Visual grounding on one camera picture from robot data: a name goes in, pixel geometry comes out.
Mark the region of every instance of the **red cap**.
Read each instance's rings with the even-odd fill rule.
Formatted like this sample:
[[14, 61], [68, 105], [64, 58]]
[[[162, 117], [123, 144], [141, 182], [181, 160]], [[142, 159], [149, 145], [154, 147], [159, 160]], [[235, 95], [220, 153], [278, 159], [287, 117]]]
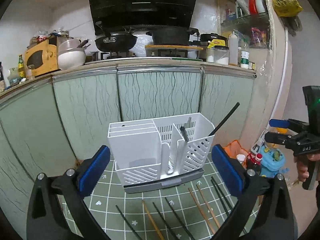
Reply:
[[262, 154], [261, 153], [257, 153], [255, 159], [260, 162], [262, 160]]

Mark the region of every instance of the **glass shelf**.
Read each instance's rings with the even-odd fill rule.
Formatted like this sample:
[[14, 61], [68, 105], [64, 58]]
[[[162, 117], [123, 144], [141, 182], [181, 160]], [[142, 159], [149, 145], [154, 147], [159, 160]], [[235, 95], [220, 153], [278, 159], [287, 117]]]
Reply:
[[221, 32], [230, 29], [237, 29], [241, 31], [243, 28], [248, 27], [261, 27], [263, 29], [269, 26], [269, 14], [267, 12], [260, 14], [253, 14], [244, 16], [238, 19], [226, 20], [221, 23]]

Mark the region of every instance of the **human hand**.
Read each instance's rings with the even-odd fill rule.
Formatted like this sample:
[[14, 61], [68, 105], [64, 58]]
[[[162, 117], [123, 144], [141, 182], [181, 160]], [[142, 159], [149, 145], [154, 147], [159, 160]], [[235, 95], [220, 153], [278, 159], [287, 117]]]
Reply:
[[[308, 157], [308, 160], [313, 162], [320, 161], [320, 153], [308, 154], [307, 157]], [[294, 162], [297, 164], [298, 179], [301, 182], [305, 182], [306, 179], [309, 177], [308, 166], [305, 165], [297, 157], [294, 158]], [[320, 173], [318, 173], [317, 180], [320, 180]]]

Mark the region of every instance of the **green bottle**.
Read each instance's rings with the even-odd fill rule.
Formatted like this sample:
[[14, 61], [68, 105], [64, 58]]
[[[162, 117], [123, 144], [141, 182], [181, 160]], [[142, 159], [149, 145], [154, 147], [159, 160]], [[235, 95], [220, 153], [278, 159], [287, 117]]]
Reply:
[[19, 72], [19, 75], [20, 75], [21, 78], [25, 78], [26, 77], [26, 74], [24, 72], [22, 54], [19, 55], [18, 72]]

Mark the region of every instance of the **cooking pot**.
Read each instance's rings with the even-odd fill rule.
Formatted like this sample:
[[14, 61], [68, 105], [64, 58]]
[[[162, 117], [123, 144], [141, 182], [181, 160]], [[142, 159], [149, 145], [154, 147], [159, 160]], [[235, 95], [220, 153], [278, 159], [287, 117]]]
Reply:
[[161, 27], [147, 32], [146, 35], [152, 36], [154, 45], [189, 46], [195, 44], [189, 41], [190, 35], [195, 33], [199, 36], [199, 30], [195, 28]]
[[103, 52], [126, 52], [135, 46], [137, 38], [125, 31], [111, 32], [110, 37], [104, 36], [95, 42], [98, 50]]

